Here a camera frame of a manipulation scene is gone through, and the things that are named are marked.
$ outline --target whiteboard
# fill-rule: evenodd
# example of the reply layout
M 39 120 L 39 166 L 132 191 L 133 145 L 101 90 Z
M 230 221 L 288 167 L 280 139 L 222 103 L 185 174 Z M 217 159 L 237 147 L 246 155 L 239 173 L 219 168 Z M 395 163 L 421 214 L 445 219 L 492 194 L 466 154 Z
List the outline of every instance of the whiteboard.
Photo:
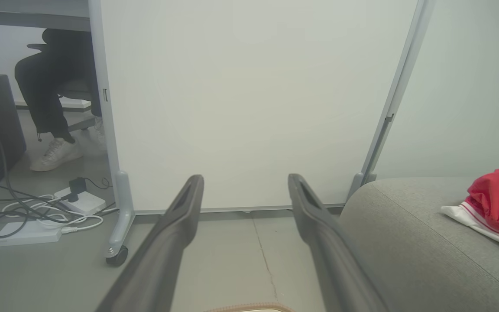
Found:
M 289 205 L 287 176 L 343 203 L 394 76 L 415 0 L 107 0 L 119 168 L 137 213 L 192 174 L 202 208 Z
M 438 0 L 378 179 L 499 168 L 499 1 Z

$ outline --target desk surface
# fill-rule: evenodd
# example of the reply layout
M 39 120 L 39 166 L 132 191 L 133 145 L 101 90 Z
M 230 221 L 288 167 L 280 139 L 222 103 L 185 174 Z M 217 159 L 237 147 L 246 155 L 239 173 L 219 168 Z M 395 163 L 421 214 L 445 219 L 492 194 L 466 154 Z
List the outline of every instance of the desk surface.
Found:
M 0 25 L 90 30 L 87 0 L 0 0 Z

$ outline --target chair armrest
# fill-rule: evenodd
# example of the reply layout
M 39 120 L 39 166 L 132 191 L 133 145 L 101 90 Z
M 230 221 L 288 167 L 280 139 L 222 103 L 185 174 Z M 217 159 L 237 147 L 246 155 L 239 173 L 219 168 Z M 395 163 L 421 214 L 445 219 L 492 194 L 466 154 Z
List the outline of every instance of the chair armrest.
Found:
M 45 51 L 47 49 L 47 44 L 45 43 L 29 43 L 26 45 L 30 49 L 36 49 L 40 51 Z

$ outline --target metal frame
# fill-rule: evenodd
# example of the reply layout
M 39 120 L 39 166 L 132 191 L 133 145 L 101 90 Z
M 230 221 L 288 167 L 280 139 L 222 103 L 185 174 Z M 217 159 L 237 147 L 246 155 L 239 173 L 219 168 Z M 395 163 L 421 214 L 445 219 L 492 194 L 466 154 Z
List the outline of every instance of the metal frame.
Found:
M 376 180 L 376 173 L 373 172 L 376 162 L 392 127 L 392 122 L 396 117 L 402 98 L 404 97 L 405 89 L 408 86 L 409 79 L 413 72 L 413 67 L 417 56 L 421 49 L 424 34 L 428 28 L 428 22 L 432 16 L 432 11 L 436 0 L 418 0 L 415 12 L 412 18 L 412 24 L 409 27 L 408 37 L 405 40 L 404 49 L 400 56 L 400 62 L 396 69 L 396 74 L 392 80 L 392 86 L 388 92 L 384 109 L 378 125 L 376 126 L 375 135 L 371 142 L 369 152 L 363 164 L 361 172 L 355 174 L 352 186 L 348 193 L 348 199 L 355 191 L 368 182 Z
M 135 213 L 133 211 L 132 194 L 128 174 L 119 168 L 119 153 L 117 141 L 115 140 L 115 127 L 113 125 L 113 109 L 109 93 L 109 78 L 107 76 L 107 61 L 105 58 L 105 41 L 103 36 L 103 19 L 101 16 L 101 0 L 89 0 L 91 41 L 94 48 L 95 71 L 97 75 L 97 86 L 99 87 L 99 98 L 101 99 L 101 113 L 103 115 L 103 126 L 105 127 L 105 140 L 107 143 L 107 156 L 109 157 L 109 168 L 113 180 L 113 192 L 115 201 L 119 208 L 119 219 L 109 237 L 109 247 L 105 257 L 111 258 L 117 255 L 123 245 L 128 230 L 132 225 Z

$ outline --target power strip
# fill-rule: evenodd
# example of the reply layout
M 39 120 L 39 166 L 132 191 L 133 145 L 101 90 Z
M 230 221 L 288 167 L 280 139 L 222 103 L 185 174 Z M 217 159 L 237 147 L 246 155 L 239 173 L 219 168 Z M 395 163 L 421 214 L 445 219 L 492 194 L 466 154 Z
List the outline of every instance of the power strip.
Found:
M 51 243 L 59 241 L 61 238 L 61 224 L 53 221 L 44 221 L 47 224 L 54 224 L 55 227 L 45 225 L 39 221 L 28 221 L 26 225 L 16 234 L 9 237 L 0 238 L 0 247 L 16 246 L 39 243 Z M 7 223 L 0 231 L 0 235 L 8 235 L 18 230 L 22 222 Z
M 71 188 L 66 188 L 55 193 L 55 196 L 61 198 L 70 193 Z M 77 201 L 69 202 L 68 200 L 62 200 L 61 203 L 71 209 L 71 211 L 82 213 L 83 215 L 93 215 L 94 213 L 105 208 L 105 200 L 88 192 L 78 194 Z

